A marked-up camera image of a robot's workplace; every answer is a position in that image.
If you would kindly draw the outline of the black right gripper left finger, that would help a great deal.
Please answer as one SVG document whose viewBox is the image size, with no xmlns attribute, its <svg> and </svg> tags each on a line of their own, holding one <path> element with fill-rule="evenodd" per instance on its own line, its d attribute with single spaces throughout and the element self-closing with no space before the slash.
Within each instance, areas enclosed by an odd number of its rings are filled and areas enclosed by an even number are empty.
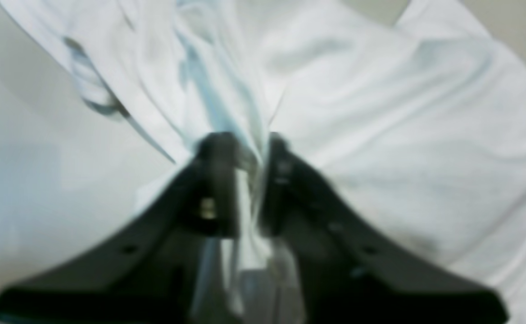
<svg viewBox="0 0 526 324">
<path fill-rule="evenodd" d="M 238 142 L 211 133 L 145 212 L 94 248 L 0 293 L 6 324 L 184 324 L 210 239 L 239 232 Z"/>
</svg>

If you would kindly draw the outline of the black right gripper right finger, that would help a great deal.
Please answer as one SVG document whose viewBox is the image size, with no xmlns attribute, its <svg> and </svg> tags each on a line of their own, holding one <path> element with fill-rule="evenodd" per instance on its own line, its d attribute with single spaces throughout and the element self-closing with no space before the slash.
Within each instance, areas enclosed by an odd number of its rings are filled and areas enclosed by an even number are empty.
<svg viewBox="0 0 526 324">
<path fill-rule="evenodd" d="M 295 258 L 309 324 L 504 324 L 493 289 L 408 252 L 353 211 L 278 133 L 261 231 Z"/>
</svg>

